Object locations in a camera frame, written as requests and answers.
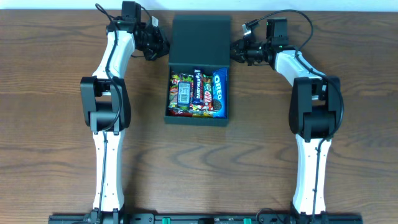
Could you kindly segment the yellow Hacks candy bag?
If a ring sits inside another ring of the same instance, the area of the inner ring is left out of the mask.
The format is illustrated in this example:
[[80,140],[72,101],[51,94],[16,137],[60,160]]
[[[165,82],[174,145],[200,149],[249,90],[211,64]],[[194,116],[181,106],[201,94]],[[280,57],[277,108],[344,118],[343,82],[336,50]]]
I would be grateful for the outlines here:
[[212,118],[213,114],[211,111],[203,111],[202,113],[193,113],[194,118]]

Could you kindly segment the blue Oreo cookie pack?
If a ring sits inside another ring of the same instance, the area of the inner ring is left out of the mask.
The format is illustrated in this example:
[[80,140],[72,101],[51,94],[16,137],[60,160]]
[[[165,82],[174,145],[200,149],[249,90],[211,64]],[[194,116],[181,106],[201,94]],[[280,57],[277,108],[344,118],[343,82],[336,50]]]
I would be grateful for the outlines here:
[[213,117],[226,118],[228,69],[220,68],[213,72],[212,79]]

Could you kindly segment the small blue silver box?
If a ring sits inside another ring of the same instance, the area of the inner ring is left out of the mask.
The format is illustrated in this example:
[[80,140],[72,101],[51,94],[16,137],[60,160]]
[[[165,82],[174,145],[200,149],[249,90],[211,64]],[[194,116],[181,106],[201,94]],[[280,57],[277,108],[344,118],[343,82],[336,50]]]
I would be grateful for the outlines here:
[[179,82],[178,83],[178,94],[177,94],[177,105],[178,106],[189,106],[190,105],[190,83]]

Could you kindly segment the purple Dairy Milk bar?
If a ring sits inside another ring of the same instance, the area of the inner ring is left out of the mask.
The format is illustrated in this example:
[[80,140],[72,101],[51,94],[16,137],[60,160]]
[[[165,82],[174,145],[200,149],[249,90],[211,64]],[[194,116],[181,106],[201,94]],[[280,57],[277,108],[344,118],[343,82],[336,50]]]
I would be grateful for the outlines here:
[[194,70],[192,104],[203,104],[203,74],[201,70]]

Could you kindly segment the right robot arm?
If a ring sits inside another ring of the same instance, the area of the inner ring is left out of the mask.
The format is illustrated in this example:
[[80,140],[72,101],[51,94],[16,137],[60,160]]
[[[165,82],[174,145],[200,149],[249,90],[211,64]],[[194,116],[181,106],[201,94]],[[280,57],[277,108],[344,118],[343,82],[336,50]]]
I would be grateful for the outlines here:
[[344,115],[339,78],[316,70],[298,47],[274,39],[237,40],[231,44],[231,58],[248,65],[266,62],[291,84],[289,126],[298,147],[292,205],[300,215],[316,217],[325,212],[326,160]]

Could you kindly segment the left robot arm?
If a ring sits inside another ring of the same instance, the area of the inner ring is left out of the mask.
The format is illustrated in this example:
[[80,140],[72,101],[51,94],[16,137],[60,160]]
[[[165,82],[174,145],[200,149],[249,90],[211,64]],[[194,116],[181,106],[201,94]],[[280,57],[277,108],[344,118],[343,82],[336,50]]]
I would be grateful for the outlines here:
[[81,100],[86,125],[93,133],[96,149],[96,195],[92,222],[116,218],[124,205],[121,180],[122,148],[131,122],[131,106],[124,75],[135,50],[146,60],[167,55],[169,43],[151,17],[148,22],[122,17],[106,28],[107,46],[92,76],[80,82]]

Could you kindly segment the black gift box with lid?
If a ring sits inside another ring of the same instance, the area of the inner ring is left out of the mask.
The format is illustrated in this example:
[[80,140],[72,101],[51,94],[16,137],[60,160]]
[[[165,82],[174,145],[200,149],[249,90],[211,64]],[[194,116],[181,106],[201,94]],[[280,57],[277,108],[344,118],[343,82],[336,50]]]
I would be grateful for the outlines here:
[[[220,15],[177,15],[173,20],[169,55],[169,83],[165,122],[200,126],[226,126],[229,100],[229,45],[231,18]],[[168,109],[172,72],[189,73],[201,70],[203,76],[220,68],[228,69],[226,118],[194,118],[171,116]]]

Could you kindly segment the red Hacks candy bag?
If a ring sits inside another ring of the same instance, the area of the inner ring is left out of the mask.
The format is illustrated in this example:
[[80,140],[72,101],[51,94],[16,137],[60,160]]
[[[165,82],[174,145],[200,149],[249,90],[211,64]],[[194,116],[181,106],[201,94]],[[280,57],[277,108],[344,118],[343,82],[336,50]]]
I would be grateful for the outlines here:
[[183,116],[183,117],[192,117],[193,114],[187,110],[180,110],[178,108],[169,109],[169,113],[171,116]]

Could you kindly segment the black Haribo candy bag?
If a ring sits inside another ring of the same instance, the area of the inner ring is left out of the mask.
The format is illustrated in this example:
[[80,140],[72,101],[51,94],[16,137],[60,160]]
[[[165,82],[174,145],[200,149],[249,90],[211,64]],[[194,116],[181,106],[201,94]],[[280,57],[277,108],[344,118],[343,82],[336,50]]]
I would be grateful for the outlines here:
[[[169,104],[168,109],[178,108],[180,110],[187,110],[190,113],[202,113],[202,107],[199,105],[193,105],[193,74],[189,73],[175,73],[172,72],[170,78],[170,88],[169,88]],[[190,105],[189,106],[178,106],[177,105],[177,94],[178,94],[178,83],[179,82],[189,82],[190,87]]]

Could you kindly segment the red green KitKat bar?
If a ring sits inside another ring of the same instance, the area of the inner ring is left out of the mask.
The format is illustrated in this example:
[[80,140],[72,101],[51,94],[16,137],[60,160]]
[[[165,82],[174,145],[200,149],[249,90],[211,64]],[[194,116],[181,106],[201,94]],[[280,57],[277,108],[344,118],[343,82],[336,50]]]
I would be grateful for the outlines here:
[[212,76],[203,76],[203,111],[213,110]]

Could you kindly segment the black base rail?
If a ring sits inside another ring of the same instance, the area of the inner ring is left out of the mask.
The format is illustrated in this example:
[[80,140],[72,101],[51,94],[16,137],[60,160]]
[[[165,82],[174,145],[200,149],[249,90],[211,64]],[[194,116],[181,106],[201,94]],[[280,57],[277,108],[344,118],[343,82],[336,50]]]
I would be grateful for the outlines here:
[[288,215],[262,213],[260,215],[154,215],[152,213],[135,213],[118,216],[105,215],[103,221],[95,220],[95,213],[86,215],[51,215],[49,224],[66,223],[116,223],[120,224],[277,224],[277,223],[326,223],[326,224],[362,224],[360,215],[315,215],[311,222],[311,215]]

